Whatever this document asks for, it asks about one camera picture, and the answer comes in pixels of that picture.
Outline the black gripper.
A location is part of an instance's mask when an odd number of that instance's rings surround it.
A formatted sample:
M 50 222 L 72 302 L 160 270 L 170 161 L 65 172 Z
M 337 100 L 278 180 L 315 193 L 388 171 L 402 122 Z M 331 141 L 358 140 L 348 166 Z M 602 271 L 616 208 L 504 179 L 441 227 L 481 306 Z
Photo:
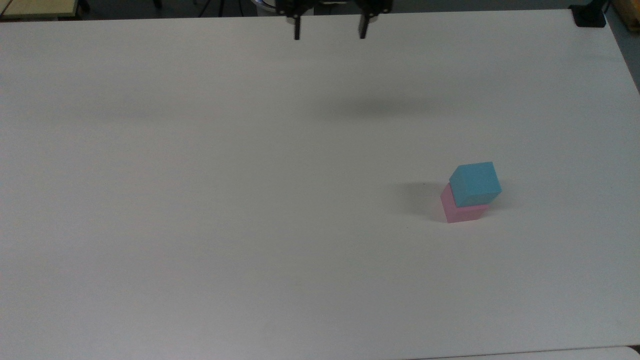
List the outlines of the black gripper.
M 394 6 L 393 0 L 275 0 L 275 11 L 279 15 L 292 18 L 294 39 L 298 41 L 301 37 L 302 14 L 318 6 L 328 7 L 329 5 L 346 5 L 348 3 L 354 3 L 362 13 L 358 25 L 358 35 L 362 40 L 367 36 L 372 17 L 388 14 Z

